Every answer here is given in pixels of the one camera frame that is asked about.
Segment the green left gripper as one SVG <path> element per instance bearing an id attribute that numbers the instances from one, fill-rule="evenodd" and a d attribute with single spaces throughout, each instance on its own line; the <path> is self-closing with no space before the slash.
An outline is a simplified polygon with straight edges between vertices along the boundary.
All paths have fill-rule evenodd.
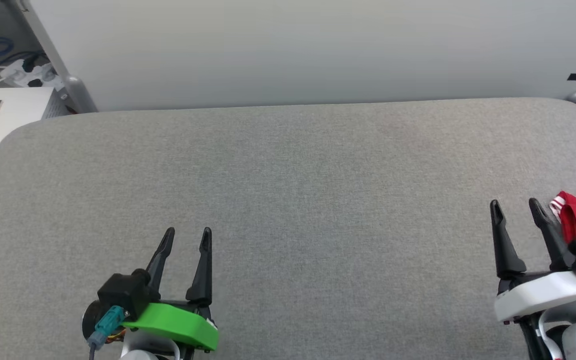
<path id="1" fill-rule="evenodd" d="M 160 296 L 163 271 L 173 248 L 174 237 L 175 228 L 167 228 L 146 267 L 151 296 Z M 212 231 L 210 227 L 205 227 L 199 243 L 198 265 L 192 284 L 185 294 L 188 303 L 149 303 L 137 320 L 125 320 L 123 327 L 167 338 L 205 352 L 217 350 L 219 332 L 210 309 L 213 301 L 212 250 Z"/>

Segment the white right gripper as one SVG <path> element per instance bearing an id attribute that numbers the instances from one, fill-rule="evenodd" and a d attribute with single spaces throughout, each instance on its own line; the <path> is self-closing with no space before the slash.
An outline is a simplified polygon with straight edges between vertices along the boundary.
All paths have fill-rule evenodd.
<path id="1" fill-rule="evenodd" d="M 528 199 L 535 225 L 539 228 L 550 257 L 550 271 L 526 273 L 506 230 L 506 217 L 497 200 L 490 202 L 496 275 L 500 292 L 494 301 L 499 322 L 510 322 L 576 301 L 576 272 L 570 271 L 575 256 L 564 242 L 558 223 L 553 221 L 537 198 Z"/>

